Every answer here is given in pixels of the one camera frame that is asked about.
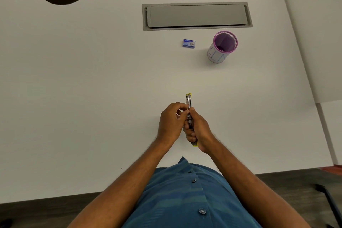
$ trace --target gray flap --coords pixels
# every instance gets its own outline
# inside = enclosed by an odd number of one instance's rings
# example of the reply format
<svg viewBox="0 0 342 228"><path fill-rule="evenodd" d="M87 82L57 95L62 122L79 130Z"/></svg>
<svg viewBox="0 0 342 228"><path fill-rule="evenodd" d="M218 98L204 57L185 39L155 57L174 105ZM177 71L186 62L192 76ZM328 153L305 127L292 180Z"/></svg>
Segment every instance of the gray flap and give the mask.
<svg viewBox="0 0 342 228"><path fill-rule="evenodd" d="M246 25L243 4L147 6L149 27Z"/></svg>

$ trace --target person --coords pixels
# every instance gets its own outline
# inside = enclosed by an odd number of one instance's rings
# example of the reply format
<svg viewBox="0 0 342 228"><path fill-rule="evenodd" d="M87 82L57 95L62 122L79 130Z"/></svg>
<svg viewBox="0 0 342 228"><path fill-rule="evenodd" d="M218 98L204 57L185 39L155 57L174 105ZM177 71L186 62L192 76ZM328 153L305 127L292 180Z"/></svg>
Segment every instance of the person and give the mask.
<svg viewBox="0 0 342 228"><path fill-rule="evenodd" d="M279 195L248 170L210 131L207 121L184 103L160 116L148 149L71 222L90 227L310 227ZM193 131L187 125L190 113ZM222 173L182 158L157 168L184 130Z"/></svg>

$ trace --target person's left arm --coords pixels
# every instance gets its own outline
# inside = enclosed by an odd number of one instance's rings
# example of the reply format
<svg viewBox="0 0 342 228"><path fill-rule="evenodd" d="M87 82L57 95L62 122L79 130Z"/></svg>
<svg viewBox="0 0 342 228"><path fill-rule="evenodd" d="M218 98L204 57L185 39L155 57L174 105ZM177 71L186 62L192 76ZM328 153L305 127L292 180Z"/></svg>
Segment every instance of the person's left arm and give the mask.
<svg viewBox="0 0 342 228"><path fill-rule="evenodd" d="M186 104L172 103L161 113L156 140L136 162L79 213L69 228L113 228L123 225L158 163L179 137L188 114L187 108Z"/></svg>

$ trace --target forearm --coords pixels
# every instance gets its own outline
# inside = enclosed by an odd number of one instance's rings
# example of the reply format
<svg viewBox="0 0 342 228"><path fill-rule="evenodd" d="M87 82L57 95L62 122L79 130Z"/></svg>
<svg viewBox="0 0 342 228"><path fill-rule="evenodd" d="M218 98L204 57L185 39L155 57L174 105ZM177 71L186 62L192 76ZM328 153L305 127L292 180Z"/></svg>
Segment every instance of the forearm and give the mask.
<svg viewBox="0 0 342 228"><path fill-rule="evenodd" d="M248 170L218 140L208 146L208 155L244 207L262 227L310 227L284 199Z"/></svg>
<svg viewBox="0 0 342 228"><path fill-rule="evenodd" d="M153 142L141 157L95 198L69 228L121 227L169 146Z"/></svg>

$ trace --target striped shirt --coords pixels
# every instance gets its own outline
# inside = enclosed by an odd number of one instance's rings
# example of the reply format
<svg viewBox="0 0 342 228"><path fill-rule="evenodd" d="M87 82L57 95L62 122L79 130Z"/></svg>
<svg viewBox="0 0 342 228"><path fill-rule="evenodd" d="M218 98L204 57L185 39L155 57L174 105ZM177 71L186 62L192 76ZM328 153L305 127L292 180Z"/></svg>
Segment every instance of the striped shirt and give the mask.
<svg viewBox="0 0 342 228"><path fill-rule="evenodd" d="M155 170L122 227L261 226L221 174L182 157L176 165Z"/></svg>

